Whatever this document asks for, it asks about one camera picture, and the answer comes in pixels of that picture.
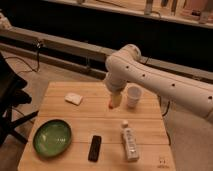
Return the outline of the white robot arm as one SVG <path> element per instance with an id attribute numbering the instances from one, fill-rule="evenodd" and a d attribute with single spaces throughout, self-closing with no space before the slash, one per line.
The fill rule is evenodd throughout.
<path id="1" fill-rule="evenodd" d="M 140 63 L 141 52 L 127 44 L 106 58 L 104 83 L 110 92 L 110 104 L 121 103 L 121 92 L 128 82 L 174 101 L 213 124 L 213 84 L 189 79 Z"/>

